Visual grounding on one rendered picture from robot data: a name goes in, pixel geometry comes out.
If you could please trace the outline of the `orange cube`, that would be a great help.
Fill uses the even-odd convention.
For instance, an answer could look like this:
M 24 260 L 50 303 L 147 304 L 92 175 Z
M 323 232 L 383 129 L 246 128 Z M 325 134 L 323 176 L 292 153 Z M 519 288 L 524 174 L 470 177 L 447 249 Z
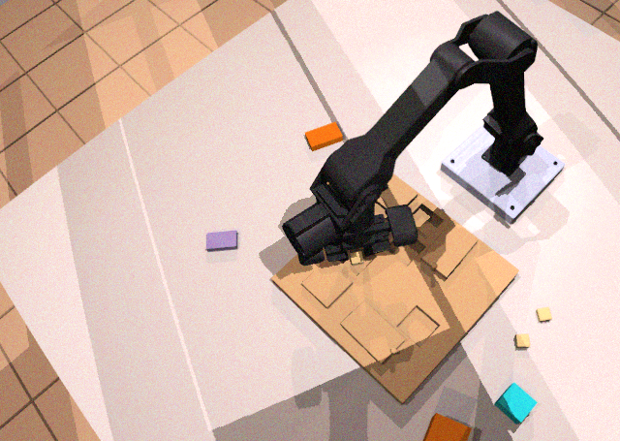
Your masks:
M 436 413 L 429 424 L 423 441 L 467 441 L 471 428 Z

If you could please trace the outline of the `tan square puzzle board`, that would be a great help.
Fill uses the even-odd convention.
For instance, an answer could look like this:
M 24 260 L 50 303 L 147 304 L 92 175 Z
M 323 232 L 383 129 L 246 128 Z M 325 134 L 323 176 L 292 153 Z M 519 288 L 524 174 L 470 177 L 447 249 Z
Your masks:
M 519 272 L 396 174 L 375 215 L 407 205 L 415 244 L 303 266 L 296 254 L 273 284 L 401 405 Z M 350 253 L 364 264 L 353 266 Z

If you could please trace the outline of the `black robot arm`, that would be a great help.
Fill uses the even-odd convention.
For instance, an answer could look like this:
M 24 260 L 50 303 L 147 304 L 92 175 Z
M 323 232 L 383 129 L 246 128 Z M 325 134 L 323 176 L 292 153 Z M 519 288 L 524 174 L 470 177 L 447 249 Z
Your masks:
M 467 43 L 478 60 L 460 48 Z M 309 188 L 316 203 L 282 225 L 297 254 L 305 260 L 341 237 L 341 230 L 367 227 L 396 158 L 458 90 L 473 84 L 489 83 L 493 104 L 482 128 L 495 141 L 481 158 L 511 176 L 544 139 L 526 111 L 524 89 L 524 72 L 537 50 L 538 42 L 498 11 L 464 21 L 374 127 L 328 156 Z

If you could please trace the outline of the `teal cube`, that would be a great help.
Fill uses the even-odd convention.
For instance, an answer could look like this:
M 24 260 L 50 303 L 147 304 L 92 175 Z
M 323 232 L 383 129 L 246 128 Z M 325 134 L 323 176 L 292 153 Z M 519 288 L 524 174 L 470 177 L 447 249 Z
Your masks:
M 502 393 L 494 405 L 518 425 L 522 423 L 537 403 L 534 398 L 513 383 Z

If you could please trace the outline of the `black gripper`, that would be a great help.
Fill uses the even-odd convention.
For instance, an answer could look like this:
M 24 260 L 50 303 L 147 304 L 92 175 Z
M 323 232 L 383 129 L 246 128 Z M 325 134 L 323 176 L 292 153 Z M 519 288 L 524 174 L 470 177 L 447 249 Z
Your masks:
M 361 230 L 341 230 L 342 236 L 324 247 L 329 262 L 349 261 L 347 250 L 363 247 L 365 257 L 388 251 L 390 249 L 389 232 L 392 232 L 394 246 L 401 247 L 415 244 L 418 230 L 411 209 L 407 205 L 387 207 L 388 222 L 384 214 L 374 215 L 372 222 Z M 298 255 L 298 254 L 297 254 Z M 303 266 L 319 264 L 325 260 L 323 248 L 303 260 Z

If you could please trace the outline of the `orange flat panel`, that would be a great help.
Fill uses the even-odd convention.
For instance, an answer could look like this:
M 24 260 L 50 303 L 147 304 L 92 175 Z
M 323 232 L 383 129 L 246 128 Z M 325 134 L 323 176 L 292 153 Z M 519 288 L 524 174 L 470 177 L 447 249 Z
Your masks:
M 312 151 L 343 141 L 336 122 L 305 132 L 305 137 Z

